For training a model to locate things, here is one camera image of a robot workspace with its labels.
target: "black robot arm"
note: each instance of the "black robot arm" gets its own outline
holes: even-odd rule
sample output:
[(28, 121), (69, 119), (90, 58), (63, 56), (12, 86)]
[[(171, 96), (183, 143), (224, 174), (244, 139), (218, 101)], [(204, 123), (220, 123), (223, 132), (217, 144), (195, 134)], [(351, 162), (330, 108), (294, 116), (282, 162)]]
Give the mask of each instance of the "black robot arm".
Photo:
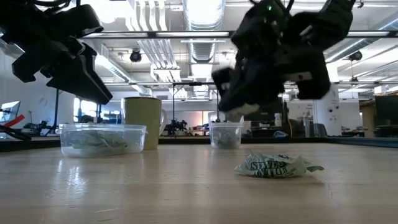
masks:
[(296, 83), (299, 99), (317, 100), (329, 91), (323, 51), (347, 36), (355, 0), (329, 0), (319, 12), (291, 16), (292, 1), (288, 8), (280, 0), (255, 2), (231, 38), (236, 66), (212, 73), (220, 111), (238, 115), (230, 117), (276, 100), (288, 80)]
[[(34, 82), (40, 72), (51, 78), (47, 86), (107, 104), (112, 94), (94, 70), (96, 52), (78, 40), (103, 27), (90, 5), (61, 11), (69, 2), (1, 0), (0, 41), (24, 51), (12, 64), (22, 82)], [(36, 5), (48, 9), (41, 11)]]

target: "red object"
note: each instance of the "red object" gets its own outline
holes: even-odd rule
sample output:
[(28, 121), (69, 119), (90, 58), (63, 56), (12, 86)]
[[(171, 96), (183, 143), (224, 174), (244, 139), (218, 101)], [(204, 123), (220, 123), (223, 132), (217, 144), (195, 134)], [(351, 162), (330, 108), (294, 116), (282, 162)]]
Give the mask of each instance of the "red object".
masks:
[(16, 125), (17, 123), (20, 123), (23, 119), (25, 119), (24, 115), (19, 115), (16, 119), (13, 119), (12, 121), (7, 122), (5, 125), (5, 127), (12, 127), (14, 125)]

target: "plastic lid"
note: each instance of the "plastic lid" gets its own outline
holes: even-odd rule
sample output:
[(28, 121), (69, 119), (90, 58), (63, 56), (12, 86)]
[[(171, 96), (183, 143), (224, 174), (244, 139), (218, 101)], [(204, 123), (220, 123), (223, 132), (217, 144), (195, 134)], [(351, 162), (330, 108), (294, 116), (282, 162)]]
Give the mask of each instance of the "plastic lid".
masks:
[(115, 129), (115, 130), (143, 130), (147, 129), (144, 125), (135, 124), (97, 124), (97, 123), (85, 123), (85, 124), (60, 124), (60, 130), (76, 130), (76, 129)]

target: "security camera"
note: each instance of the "security camera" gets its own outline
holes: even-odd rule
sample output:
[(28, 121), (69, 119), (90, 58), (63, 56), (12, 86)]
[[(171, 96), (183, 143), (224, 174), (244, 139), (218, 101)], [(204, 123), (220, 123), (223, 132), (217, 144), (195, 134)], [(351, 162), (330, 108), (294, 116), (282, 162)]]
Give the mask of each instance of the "security camera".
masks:
[(357, 51), (352, 55), (348, 56), (348, 60), (350, 61), (361, 60), (361, 59), (362, 59), (362, 53), (360, 51)]
[(141, 61), (141, 54), (139, 52), (139, 49), (134, 49), (132, 50), (132, 53), (130, 55), (130, 60), (132, 62), (140, 62)]

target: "bottle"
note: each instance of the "bottle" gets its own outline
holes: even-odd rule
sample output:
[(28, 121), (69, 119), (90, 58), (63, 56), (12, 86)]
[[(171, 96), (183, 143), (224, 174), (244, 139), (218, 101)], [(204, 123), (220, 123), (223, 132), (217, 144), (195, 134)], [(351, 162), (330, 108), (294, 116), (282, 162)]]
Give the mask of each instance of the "bottle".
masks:
[(275, 127), (282, 127), (282, 116), (281, 113), (275, 113)]

